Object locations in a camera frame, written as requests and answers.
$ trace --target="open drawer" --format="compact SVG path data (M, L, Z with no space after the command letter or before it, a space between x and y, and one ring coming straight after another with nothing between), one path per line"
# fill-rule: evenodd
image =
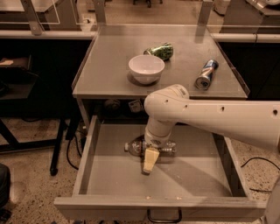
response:
M230 140L176 125L177 152L159 160L150 175L124 150L145 125L100 124L93 116L72 197L54 205L70 220L253 221L265 202L250 199Z

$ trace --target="white bowl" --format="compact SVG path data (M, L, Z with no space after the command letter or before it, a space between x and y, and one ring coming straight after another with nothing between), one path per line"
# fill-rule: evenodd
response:
M129 61L129 69L133 77L142 84L151 84L161 77L165 63L156 56L138 55Z

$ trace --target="white robotic arm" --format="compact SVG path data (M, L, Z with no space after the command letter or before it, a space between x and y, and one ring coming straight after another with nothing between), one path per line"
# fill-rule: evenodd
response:
M265 149L280 147L279 101L190 100L183 86L173 85L149 94L144 107L149 115L145 141L155 148L165 145L176 123Z

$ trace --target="drawer handle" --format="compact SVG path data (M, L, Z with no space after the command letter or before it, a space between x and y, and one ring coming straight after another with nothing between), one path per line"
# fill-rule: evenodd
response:
M178 218L176 220L155 220L151 218L151 210L147 210L148 220L154 223L178 223L182 221L182 210L178 209Z

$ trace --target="silver can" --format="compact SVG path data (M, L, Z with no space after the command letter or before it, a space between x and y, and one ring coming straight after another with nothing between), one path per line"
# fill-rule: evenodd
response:
M210 59L202 68L199 77L195 81L195 86L202 90L208 90L214 75L215 69L219 66L218 62Z
M159 57L161 60L168 60L173 55L173 46L170 43L164 43L160 46L150 47L143 54L150 54Z

